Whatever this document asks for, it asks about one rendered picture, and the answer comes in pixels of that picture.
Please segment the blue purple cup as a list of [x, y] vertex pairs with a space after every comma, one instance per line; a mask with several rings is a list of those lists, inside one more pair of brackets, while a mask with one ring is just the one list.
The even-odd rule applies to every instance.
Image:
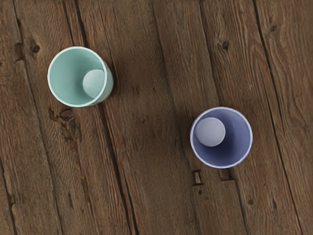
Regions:
[[[225, 127], [224, 139], [215, 146], [206, 146], [196, 137], [196, 128], [206, 118], [216, 118]], [[190, 143], [195, 155], [213, 168], [230, 168], [242, 162], [252, 146], [253, 134], [247, 119], [237, 110], [216, 107], [201, 113], [192, 123]]]

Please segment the mint green cup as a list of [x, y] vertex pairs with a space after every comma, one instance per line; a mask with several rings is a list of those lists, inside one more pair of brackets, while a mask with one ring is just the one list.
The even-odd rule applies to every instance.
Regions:
[[108, 65], [93, 50], [68, 47], [51, 61], [47, 81], [55, 98], [70, 107], [87, 107], [104, 101], [113, 90]]

